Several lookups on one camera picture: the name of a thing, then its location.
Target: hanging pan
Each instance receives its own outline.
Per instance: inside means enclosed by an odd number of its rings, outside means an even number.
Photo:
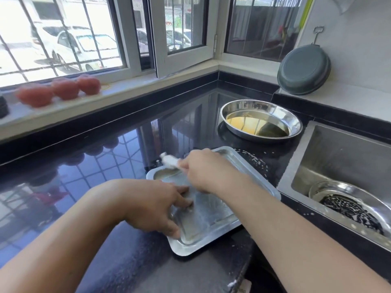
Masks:
[[[314,43],[293,49],[282,60],[277,80],[286,92],[298,96],[309,94],[320,88],[331,71],[331,62],[325,51],[316,44],[323,26],[314,29]]]

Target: stainless steel bowl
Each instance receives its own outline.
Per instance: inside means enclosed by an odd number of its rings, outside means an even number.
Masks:
[[[391,208],[374,195],[354,185],[332,180],[315,183],[308,194],[317,202],[321,202],[328,195],[340,195],[355,201],[379,221],[384,236],[391,237]]]
[[[255,142],[276,143],[299,135],[301,121],[273,103],[240,99],[225,104],[220,116],[235,135]]]

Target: kitchen sink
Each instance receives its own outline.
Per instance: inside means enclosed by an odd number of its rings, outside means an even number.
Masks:
[[[277,189],[314,211],[391,251],[389,234],[381,235],[309,198],[312,185],[324,180],[352,184],[371,193],[391,214],[391,146],[311,121]],[[391,216],[384,214],[391,226]]]

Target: white label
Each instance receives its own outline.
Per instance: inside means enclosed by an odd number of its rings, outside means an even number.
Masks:
[[[244,279],[239,287],[238,293],[250,293],[251,281]]]

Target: hand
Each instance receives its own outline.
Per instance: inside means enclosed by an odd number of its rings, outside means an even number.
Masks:
[[[178,166],[199,191],[220,196],[225,187],[243,175],[228,160],[210,149],[193,150]]]
[[[168,218],[170,207],[188,207],[191,200],[181,194],[188,186],[175,186],[159,180],[110,180],[99,185],[100,191],[114,192],[115,211],[120,221],[126,220],[134,228],[160,231],[166,236],[180,237],[178,225]]]

